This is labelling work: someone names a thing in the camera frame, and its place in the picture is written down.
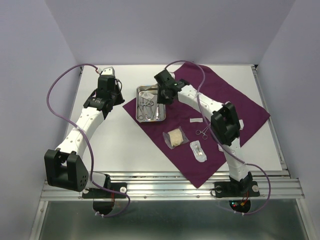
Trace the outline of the white blue label packet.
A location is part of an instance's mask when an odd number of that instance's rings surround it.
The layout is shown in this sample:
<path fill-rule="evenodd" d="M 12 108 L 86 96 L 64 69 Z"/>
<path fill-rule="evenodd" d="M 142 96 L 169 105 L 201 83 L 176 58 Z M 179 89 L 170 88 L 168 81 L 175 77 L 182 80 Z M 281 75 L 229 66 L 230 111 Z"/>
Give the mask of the white blue label packet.
<path fill-rule="evenodd" d="M 150 93 L 149 91 L 143 91 L 141 94 L 141 97 L 146 99 L 146 100 L 152 100 L 154 98 L 154 94 Z"/>

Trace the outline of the long steel forceps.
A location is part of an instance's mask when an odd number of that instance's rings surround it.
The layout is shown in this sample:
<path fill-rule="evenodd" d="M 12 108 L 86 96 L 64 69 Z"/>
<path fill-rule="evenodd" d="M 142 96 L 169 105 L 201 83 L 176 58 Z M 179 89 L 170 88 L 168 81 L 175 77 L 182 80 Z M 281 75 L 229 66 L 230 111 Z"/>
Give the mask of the long steel forceps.
<path fill-rule="evenodd" d="M 154 116 L 154 113 L 153 113 L 154 102 L 152 100 L 146 100 L 146 102 L 144 103 L 144 106 L 148 112 L 148 117 L 152 119 Z"/>

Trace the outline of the stainless steel instrument tray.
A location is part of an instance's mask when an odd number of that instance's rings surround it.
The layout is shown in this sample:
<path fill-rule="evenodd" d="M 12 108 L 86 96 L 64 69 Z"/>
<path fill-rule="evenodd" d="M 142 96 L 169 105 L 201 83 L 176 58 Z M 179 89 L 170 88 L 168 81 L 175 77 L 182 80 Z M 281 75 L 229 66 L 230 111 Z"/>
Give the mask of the stainless steel instrument tray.
<path fill-rule="evenodd" d="M 166 106 L 157 102 L 157 85 L 140 85 L 136 89 L 136 120 L 139 123 L 162 122 L 166 119 Z"/>

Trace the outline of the straight steel scissors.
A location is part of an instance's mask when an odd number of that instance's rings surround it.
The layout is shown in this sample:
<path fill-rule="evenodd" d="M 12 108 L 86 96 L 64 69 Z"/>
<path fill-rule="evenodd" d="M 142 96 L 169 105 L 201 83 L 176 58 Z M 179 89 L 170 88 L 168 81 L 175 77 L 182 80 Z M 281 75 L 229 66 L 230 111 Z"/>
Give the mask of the straight steel scissors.
<path fill-rule="evenodd" d="M 138 105 L 138 107 L 139 107 L 139 110 L 141 112 L 141 115 L 139 116 L 139 119 L 143 119 L 143 120 L 147 121 L 148 120 L 148 115 L 144 111 L 144 104 L 140 103 Z"/>

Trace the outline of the small white gauze roll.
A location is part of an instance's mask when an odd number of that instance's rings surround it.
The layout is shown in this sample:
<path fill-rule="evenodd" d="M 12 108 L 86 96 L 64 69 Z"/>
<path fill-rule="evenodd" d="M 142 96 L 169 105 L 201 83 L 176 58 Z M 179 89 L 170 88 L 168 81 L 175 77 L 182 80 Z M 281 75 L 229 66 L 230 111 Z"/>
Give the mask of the small white gauze roll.
<path fill-rule="evenodd" d="M 190 123 L 202 123 L 204 120 L 202 117 L 197 117 L 197 118 L 190 118 L 189 122 Z"/>

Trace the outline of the bagged beige gloves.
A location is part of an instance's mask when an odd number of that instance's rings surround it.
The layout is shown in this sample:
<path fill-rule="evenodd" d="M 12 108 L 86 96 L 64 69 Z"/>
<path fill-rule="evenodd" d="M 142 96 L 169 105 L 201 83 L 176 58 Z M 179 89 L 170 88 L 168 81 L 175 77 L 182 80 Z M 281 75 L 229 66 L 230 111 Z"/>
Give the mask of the bagged beige gloves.
<path fill-rule="evenodd" d="M 189 142 L 181 126 L 169 132 L 163 132 L 162 135 L 164 142 L 171 150 Z"/>

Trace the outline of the steel hemostat clamp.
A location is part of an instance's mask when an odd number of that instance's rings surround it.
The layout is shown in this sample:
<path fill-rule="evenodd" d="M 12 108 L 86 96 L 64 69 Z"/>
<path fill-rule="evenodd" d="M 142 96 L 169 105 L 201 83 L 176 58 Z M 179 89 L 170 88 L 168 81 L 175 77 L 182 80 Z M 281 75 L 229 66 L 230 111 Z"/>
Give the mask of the steel hemostat clamp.
<path fill-rule="evenodd" d="M 202 135 L 202 139 L 203 140 L 206 140 L 207 138 L 208 138 L 208 135 L 207 135 L 207 130 L 208 130 L 208 126 L 206 126 L 203 130 L 196 130 L 196 132 L 195 132 L 195 134 L 197 135 L 197 136 L 200 136 L 200 135 Z"/>

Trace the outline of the clear suture packet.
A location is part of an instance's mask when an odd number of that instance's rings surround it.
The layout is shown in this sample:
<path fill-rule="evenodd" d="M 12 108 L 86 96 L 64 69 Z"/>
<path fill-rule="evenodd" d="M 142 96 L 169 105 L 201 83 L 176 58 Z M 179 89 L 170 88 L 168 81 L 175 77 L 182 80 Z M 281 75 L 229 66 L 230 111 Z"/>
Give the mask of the clear suture packet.
<path fill-rule="evenodd" d="M 200 162 L 200 163 L 203 163 L 207 160 L 207 155 L 205 154 L 204 150 L 202 149 L 201 147 L 201 143 L 199 140 L 196 140 L 196 141 L 192 141 L 190 144 L 189 144 L 192 152 L 193 152 L 193 155 L 195 157 L 195 159 Z"/>

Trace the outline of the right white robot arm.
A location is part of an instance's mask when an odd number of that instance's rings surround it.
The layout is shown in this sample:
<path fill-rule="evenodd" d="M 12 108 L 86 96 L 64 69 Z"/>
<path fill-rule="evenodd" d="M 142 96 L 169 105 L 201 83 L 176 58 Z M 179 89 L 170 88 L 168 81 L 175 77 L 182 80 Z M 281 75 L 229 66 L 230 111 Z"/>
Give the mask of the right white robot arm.
<path fill-rule="evenodd" d="M 226 187 L 217 185 L 220 194 L 242 195 L 251 189 L 253 177 L 248 170 L 240 146 L 240 121 L 235 106 L 229 101 L 220 103 L 194 88 L 184 79 L 176 81 L 166 69 L 154 76 L 157 85 L 157 102 L 172 104 L 174 100 L 202 114 L 211 136 L 222 148 L 228 169 Z"/>

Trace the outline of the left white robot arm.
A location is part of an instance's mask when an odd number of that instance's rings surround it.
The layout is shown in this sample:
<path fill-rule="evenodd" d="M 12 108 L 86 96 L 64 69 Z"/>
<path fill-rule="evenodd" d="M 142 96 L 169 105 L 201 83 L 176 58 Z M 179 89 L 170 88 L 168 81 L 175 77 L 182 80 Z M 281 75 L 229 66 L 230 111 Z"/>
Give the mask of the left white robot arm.
<path fill-rule="evenodd" d="M 101 73 L 97 88 L 85 101 L 81 114 L 67 137 L 54 150 L 44 155 L 47 182 L 50 186 L 75 192 L 94 188 L 100 197 L 111 192 L 111 180 L 107 174 L 99 174 L 94 182 L 94 171 L 88 170 L 82 161 L 86 149 L 93 152 L 90 139 L 113 110 L 124 102 L 119 83 L 113 73 Z"/>

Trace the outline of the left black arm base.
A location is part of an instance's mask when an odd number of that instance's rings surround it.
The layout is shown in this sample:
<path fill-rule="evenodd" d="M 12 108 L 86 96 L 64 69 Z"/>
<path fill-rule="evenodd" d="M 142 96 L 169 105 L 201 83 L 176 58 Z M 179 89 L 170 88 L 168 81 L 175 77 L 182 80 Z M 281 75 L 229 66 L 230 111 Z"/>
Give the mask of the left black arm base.
<path fill-rule="evenodd" d="M 125 182 L 112 182 L 110 189 L 112 191 L 119 192 L 121 188 L 127 188 L 127 183 Z M 125 199 L 123 194 L 112 193 L 109 191 L 102 190 L 100 188 L 88 188 L 82 192 L 83 199 Z"/>

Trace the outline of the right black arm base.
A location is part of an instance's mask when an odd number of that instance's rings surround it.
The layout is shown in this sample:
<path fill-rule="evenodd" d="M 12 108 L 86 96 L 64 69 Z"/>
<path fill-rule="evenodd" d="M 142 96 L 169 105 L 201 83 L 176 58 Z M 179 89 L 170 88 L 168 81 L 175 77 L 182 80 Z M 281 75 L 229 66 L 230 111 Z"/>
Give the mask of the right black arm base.
<path fill-rule="evenodd" d="M 213 188 L 210 194 L 216 198 L 240 198 L 240 197 L 259 197 L 260 190 L 258 183 L 253 181 L 252 173 L 249 171 L 248 175 L 236 181 L 229 178 L 229 181 L 216 181 L 213 183 Z"/>

